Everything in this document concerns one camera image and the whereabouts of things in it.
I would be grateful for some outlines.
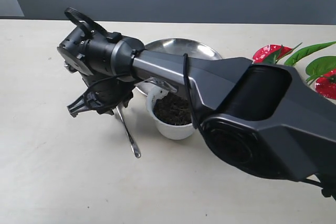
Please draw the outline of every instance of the table surface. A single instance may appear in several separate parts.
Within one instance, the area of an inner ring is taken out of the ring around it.
[[[197,40],[224,58],[336,36],[336,26],[320,25],[101,24],[145,44]],[[240,172],[198,133],[182,141],[162,137],[137,91],[124,113],[140,159],[114,116],[72,118],[66,106],[86,86],[63,68],[56,47],[73,28],[66,21],[0,20],[0,223],[335,223],[335,202],[314,186]],[[297,65],[302,75],[307,61]]]

